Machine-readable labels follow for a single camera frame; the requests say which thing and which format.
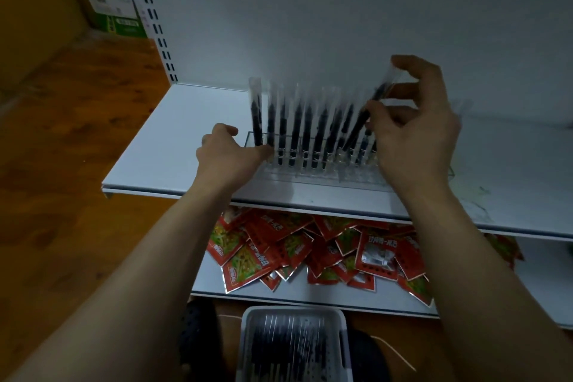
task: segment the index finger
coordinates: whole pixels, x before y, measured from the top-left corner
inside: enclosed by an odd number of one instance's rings
[[[439,66],[414,55],[393,55],[392,65],[419,79],[420,107],[448,102],[442,70]]]
[[[235,136],[237,133],[239,133],[239,129],[234,126],[228,126],[226,124],[218,122],[213,126],[213,130],[211,131],[211,133],[213,134],[229,133],[231,136]]]

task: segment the pile of snack packets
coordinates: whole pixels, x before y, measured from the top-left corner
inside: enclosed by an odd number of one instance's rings
[[[523,260],[515,238],[485,234],[513,269]],[[409,224],[229,207],[207,251],[223,270],[225,292],[260,280],[272,292],[306,264],[309,284],[376,292],[374,277],[394,281],[427,306],[430,282],[415,229]]]

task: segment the wooden floor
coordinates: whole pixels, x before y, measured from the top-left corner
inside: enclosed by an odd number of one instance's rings
[[[168,89],[152,41],[90,32],[37,70],[0,108],[0,378],[86,299],[172,200],[100,183]],[[245,302],[217,302],[241,315]],[[347,313],[414,366],[444,341],[438,321]],[[236,362],[240,321],[221,318]],[[381,344],[396,379],[410,370]]]

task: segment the right arm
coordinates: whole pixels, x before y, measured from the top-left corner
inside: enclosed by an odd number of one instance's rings
[[[390,96],[418,110],[369,102],[379,165],[416,227],[427,275],[464,380],[573,380],[573,345],[476,228],[448,186],[460,123],[440,68],[392,62],[419,79]]]

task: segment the left hand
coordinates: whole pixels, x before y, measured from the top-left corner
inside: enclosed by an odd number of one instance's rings
[[[194,185],[205,184],[210,190],[222,190],[230,196],[273,155],[274,149],[269,145],[240,147],[233,139],[238,132],[236,127],[218,123],[210,134],[203,136],[195,153],[199,167]]]

